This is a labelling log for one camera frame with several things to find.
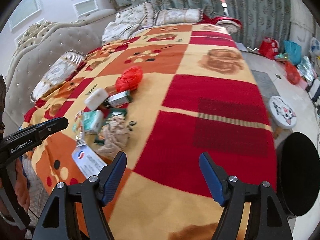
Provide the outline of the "teal tissue pack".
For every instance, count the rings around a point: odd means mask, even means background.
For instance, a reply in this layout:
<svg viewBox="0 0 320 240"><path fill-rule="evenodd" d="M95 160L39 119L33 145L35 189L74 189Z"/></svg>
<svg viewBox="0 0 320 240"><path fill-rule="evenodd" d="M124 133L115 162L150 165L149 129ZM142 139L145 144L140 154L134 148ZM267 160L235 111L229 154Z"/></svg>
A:
<svg viewBox="0 0 320 240"><path fill-rule="evenodd" d="M97 134L103 124L102 111L80 111L76 114L73 124L73 132L83 131L85 135Z"/></svg>

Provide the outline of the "dark green snack packet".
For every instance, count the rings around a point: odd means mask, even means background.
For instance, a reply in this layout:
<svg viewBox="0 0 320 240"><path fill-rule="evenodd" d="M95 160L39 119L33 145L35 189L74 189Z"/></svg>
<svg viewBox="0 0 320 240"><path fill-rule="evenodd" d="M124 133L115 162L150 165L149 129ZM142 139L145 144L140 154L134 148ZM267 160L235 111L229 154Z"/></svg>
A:
<svg viewBox="0 0 320 240"><path fill-rule="evenodd" d="M95 144L98 144L100 146L102 146L104 144L104 141L105 141L105 136L103 134L104 127L107 126L111 122L111 119L114 116L119 116L119 115L123 115L124 117L126 117L127 110L125 108L111 108L110 109L107 117L103 120L102 127L101 127L99 133L95 136L95 140L94 140Z"/></svg>

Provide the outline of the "white blue medicine box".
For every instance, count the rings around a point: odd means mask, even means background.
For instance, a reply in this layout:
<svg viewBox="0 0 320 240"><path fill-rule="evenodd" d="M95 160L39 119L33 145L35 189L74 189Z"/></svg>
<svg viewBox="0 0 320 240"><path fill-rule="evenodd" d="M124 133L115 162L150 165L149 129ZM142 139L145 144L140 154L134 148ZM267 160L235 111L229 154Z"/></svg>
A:
<svg viewBox="0 0 320 240"><path fill-rule="evenodd" d="M107 166L88 145L77 147L72 153L72 159L86 179L97 176Z"/></svg>

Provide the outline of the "white foam block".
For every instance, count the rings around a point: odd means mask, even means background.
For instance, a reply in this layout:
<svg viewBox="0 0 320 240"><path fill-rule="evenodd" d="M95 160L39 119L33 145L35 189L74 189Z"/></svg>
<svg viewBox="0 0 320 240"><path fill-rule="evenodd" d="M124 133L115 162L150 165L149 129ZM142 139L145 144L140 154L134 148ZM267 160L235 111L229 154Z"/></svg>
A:
<svg viewBox="0 0 320 240"><path fill-rule="evenodd" d="M108 98L108 96L109 94L106 90L98 88L84 100L84 104L90 111L95 111Z"/></svg>

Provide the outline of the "green white small box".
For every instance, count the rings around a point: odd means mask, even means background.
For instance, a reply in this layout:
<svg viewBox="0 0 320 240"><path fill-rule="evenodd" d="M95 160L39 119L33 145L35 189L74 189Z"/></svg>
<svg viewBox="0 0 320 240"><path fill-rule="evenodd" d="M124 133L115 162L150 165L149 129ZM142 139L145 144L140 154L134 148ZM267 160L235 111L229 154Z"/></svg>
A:
<svg viewBox="0 0 320 240"><path fill-rule="evenodd" d="M106 108L116 108L131 102L132 102L131 93L129 90L126 90L110 96L103 102L103 105Z"/></svg>

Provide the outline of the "black round trash bin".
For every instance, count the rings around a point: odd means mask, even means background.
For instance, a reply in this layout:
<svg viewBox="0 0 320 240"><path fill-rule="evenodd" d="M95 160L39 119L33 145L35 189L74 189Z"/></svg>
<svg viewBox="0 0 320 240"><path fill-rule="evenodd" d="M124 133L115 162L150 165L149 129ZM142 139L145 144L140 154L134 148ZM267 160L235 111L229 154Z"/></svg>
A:
<svg viewBox="0 0 320 240"><path fill-rule="evenodd" d="M287 218L307 214L319 194L319 154L305 134L293 132L276 148L277 196Z"/></svg>

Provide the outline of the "lace bolster pillow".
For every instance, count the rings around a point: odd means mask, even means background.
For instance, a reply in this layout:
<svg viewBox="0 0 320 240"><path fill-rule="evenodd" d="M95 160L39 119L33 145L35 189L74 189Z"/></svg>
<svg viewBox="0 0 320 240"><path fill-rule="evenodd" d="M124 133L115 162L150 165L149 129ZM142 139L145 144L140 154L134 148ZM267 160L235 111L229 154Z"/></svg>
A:
<svg viewBox="0 0 320 240"><path fill-rule="evenodd" d="M60 88L76 72L84 59L84 55L77 51L65 52L41 77L31 93L31 102L35 103Z"/></svg>

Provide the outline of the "beige crumpled cloth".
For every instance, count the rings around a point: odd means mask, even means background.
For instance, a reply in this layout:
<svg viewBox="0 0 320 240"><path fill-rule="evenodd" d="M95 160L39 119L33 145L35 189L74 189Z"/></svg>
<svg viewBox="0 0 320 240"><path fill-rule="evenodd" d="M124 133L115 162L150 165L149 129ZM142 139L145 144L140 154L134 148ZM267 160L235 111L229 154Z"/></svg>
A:
<svg viewBox="0 0 320 240"><path fill-rule="evenodd" d="M111 122L104 127L105 141L96 153L102 158L113 159L122 151L129 140L129 129L123 115L114 116Z"/></svg>

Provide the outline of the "red plastic bag ball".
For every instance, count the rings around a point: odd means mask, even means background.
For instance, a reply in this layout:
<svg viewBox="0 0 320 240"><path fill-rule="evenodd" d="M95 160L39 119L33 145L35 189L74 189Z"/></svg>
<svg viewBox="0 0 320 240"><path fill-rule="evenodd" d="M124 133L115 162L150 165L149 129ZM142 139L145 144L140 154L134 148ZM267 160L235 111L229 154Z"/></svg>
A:
<svg viewBox="0 0 320 240"><path fill-rule="evenodd" d="M121 74L117 78L115 87L118 93L124 92L126 90L132 91L136 90L143 78L143 71L140 66L132 66Z"/></svg>

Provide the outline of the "round cat cushion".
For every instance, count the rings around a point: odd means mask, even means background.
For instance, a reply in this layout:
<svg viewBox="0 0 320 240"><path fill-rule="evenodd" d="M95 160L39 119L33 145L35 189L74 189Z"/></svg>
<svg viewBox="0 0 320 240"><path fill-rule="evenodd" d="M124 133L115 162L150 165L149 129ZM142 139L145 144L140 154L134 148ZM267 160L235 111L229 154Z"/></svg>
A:
<svg viewBox="0 0 320 240"><path fill-rule="evenodd" d="M272 96L269 99L268 110L279 127L283 129L295 127L297 123L296 113L281 96Z"/></svg>

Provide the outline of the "white patterned pillow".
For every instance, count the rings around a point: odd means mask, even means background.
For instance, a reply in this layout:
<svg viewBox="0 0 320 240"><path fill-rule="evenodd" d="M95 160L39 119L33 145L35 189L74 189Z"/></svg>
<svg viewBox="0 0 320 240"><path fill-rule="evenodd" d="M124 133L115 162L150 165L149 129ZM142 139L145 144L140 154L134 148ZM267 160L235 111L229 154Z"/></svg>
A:
<svg viewBox="0 0 320 240"><path fill-rule="evenodd" d="M202 9L188 9L188 8L170 8L161 9L157 12L154 25L166 25L177 23L197 23L202 20Z"/></svg>
<svg viewBox="0 0 320 240"><path fill-rule="evenodd" d="M104 29L101 44L128 40L135 32L153 26L155 10L151 2L145 2L116 13L114 21Z"/></svg>

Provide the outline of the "white patterned pillow right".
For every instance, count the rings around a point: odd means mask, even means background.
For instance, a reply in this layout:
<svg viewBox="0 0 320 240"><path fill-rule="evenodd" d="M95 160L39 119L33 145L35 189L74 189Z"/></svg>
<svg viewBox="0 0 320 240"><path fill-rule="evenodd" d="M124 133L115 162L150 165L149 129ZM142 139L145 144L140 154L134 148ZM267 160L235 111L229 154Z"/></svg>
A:
<svg viewBox="0 0 320 240"><path fill-rule="evenodd" d="M170 8L161 9L157 12L154 25L166 25L177 23L197 23L202 20L202 9L188 9L188 8Z"/></svg>

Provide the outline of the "red gift bag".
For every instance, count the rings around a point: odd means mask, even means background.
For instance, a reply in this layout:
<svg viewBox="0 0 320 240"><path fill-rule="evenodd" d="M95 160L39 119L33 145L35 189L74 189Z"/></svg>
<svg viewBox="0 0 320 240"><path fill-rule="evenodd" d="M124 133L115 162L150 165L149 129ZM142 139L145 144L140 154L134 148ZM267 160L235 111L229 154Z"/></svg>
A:
<svg viewBox="0 0 320 240"><path fill-rule="evenodd" d="M275 56L279 54L279 42L272 38L264 38L259 47L258 53L270 60L274 60Z"/></svg>

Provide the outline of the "teal bag on floor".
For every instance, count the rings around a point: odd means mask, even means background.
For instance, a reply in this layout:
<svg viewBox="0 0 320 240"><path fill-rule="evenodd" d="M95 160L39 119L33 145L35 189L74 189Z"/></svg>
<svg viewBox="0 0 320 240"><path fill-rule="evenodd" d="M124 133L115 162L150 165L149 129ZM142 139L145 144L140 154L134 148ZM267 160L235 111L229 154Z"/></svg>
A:
<svg viewBox="0 0 320 240"><path fill-rule="evenodd" d="M299 44L292 41L284 41L285 53L293 65L298 65L302 59L302 48Z"/></svg>

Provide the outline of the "red folded quilt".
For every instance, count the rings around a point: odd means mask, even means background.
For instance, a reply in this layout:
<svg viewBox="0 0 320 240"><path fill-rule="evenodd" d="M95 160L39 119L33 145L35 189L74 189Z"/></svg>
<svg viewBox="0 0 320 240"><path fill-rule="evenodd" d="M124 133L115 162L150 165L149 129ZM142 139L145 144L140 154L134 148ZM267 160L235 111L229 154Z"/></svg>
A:
<svg viewBox="0 0 320 240"><path fill-rule="evenodd" d="M216 16L214 18L209 18L207 15L203 14L202 20L199 23L208 23L224 27L230 34L237 33L242 28L242 23L238 19L228 16Z"/></svg>

